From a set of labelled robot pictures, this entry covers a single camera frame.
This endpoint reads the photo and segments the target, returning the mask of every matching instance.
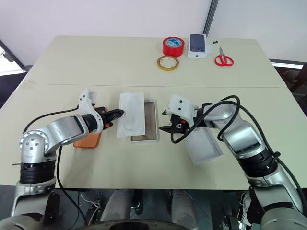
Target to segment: red tape roll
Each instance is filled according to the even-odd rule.
[[[163,53],[179,57],[183,53],[184,41],[179,37],[167,37],[163,40]]]

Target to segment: open box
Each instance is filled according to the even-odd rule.
[[[131,136],[130,137],[131,143],[158,141],[157,106],[155,99],[145,99],[144,110],[145,110],[145,135]]]

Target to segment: orange phone case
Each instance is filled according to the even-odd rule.
[[[89,133],[87,137],[73,143],[75,148],[94,149],[98,146],[101,133]]]

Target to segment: black cable tie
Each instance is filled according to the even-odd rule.
[[[281,153],[280,152],[275,152],[275,153],[273,153],[273,157],[280,157],[280,155],[281,155]]]
[[[203,103],[203,104],[201,105],[201,107],[204,108],[204,107],[206,107],[207,105],[211,105],[211,104],[212,104],[212,103],[210,103],[210,102]]]

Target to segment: scissor handle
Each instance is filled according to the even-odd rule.
[[[232,66],[234,64],[234,61],[232,60],[232,58],[227,55],[224,55],[224,61],[225,61],[224,63],[225,66]]]
[[[227,55],[216,56],[214,62],[218,66],[232,66],[234,64],[234,61],[232,60],[232,58]]]
[[[214,62],[215,62],[216,65],[218,65],[218,66],[224,66],[224,65],[225,65],[225,64],[224,64],[224,60],[223,60],[223,58],[222,58],[222,55],[216,56]]]

